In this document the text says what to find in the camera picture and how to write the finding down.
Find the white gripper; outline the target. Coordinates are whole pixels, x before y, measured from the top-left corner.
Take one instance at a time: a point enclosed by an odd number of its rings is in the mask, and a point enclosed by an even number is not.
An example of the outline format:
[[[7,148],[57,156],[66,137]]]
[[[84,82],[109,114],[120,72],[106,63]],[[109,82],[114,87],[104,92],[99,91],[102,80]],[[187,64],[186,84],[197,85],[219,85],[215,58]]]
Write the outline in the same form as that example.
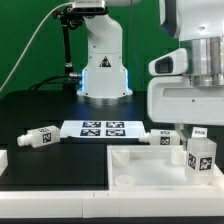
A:
[[[147,112],[153,122],[176,124],[186,144],[186,124],[224,126],[224,87],[195,88],[185,76],[155,77],[148,85]]]

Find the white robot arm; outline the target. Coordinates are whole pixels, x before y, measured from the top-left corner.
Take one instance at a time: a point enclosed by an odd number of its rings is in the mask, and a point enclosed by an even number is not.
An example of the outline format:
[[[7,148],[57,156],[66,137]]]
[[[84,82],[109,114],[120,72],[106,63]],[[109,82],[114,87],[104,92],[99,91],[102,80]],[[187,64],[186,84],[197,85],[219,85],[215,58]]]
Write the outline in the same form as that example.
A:
[[[224,0],[159,0],[160,26],[179,48],[149,63],[148,115],[172,123],[224,126]]]

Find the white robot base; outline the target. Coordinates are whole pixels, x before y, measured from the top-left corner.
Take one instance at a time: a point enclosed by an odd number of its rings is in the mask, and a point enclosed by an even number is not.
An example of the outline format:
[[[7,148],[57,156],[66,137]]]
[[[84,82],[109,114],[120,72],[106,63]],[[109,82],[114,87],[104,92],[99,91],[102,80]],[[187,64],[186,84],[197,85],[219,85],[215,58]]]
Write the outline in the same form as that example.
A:
[[[128,71],[122,61],[123,31],[108,15],[84,19],[88,37],[88,62],[82,70],[77,95],[98,105],[113,105],[128,99]]]

